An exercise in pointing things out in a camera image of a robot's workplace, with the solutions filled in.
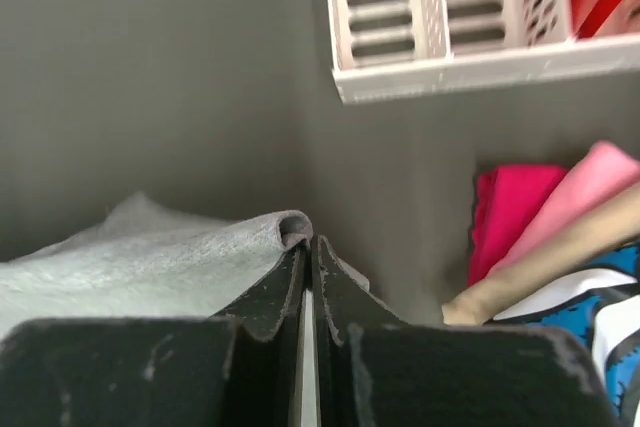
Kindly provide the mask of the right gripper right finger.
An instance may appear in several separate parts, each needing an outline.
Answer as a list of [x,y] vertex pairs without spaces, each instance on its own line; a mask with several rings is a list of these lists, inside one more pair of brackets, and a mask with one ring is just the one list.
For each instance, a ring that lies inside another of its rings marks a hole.
[[311,242],[316,374],[322,426],[373,426],[373,380],[362,359],[367,329],[405,322],[342,266],[324,236]]

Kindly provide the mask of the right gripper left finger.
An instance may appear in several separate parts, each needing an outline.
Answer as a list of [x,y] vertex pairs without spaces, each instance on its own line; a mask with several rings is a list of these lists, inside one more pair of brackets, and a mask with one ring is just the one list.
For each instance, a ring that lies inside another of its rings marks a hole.
[[211,426],[294,426],[300,419],[307,248],[298,245],[212,319],[219,390]]

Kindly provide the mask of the grey t-shirt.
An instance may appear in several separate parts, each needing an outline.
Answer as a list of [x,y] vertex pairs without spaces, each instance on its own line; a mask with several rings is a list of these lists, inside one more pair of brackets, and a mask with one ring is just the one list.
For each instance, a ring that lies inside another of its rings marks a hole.
[[142,193],[68,239],[1,265],[1,332],[35,318],[209,316],[310,243],[297,210],[240,222]]

